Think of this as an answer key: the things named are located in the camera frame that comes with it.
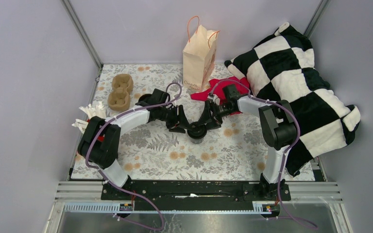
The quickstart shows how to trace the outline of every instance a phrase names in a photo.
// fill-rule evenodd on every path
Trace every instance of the black and white checkered blanket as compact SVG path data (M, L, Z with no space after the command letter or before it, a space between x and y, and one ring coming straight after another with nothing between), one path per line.
M301 128L286 165L292 176L312 158L354 140L358 108L345 106L334 95L314 68L311 42L289 23L225 65L237 78L247 77L254 96L290 102Z

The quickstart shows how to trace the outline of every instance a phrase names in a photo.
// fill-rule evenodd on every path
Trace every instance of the bag handle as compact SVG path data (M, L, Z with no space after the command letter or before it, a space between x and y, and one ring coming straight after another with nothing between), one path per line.
M186 31L188 32L188 42L191 42L191 36L189 36L189 23L191 22L191 20L192 20L193 18L198 18L198 25L197 25L197 30L195 31L195 33L198 32L198 27L199 27L199 16L194 16L194 17L192 17L192 18L189 19L189 21L188 21L188 25L187 25L187 27L186 27Z
M218 33L219 33L220 31L221 31L221 30L212 33L212 35L209 37L209 39L208 39L208 47L209 47L209 48L211 48L211 46L209 45L209 40L211 39L211 37L212 37L214 34L217 34L217 35L215 36L215 38L218 38Z

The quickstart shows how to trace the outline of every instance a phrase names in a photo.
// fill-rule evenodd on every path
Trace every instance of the paper bag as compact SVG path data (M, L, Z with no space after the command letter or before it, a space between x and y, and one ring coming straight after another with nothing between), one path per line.
M193 18L198 18L198 28L189 36L189 23ZM199 17L194 16L188 22L187 32L189 39L183 50L184 86L202 91L215 67L219 31L207 30L199 24Z

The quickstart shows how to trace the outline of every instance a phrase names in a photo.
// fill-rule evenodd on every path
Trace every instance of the table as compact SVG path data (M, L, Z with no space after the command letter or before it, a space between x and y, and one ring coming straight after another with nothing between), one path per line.
M107 107L112 79L121 73L130 74L134 80L131 107L140 96L152 93L155 88L165 90L171 82L182 83L182 64L104 65L93 101L101 101ZM217 79L230 76L224 65L215 65L211 74L211 78ZM169 93L173 98L178 87L170 87ZM189 122L197 121L203 110L203 102L191 100L192 93L184 88L177 101L184 106ZM107 116L118 113L107 107ZM164 122L139 126L121 136L118 162L132 179L258 181L267 160L259 118L237 114L224 119L222 127L209 131L198 145L191 143L186 134L168 132ZM296 177L285 174L285 179L315 180L310 163L300 172ZM85 159L79 155L71 178L102 179L95 169L86 167Z

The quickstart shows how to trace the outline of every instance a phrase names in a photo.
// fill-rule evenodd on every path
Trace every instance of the white wall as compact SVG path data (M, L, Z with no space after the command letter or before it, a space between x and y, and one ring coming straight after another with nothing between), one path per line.
M217 61L248 51L288 21L304 32L320 0L71 0L103 63L182 62L187 23L221 30ZM191 24L196 29L197 21Z
M0 0L0 233L42 232L96 73L60 0Z
M356 140L323 155L355 233L373 232L373 1L333 0L312 35L317 69L362 114Z

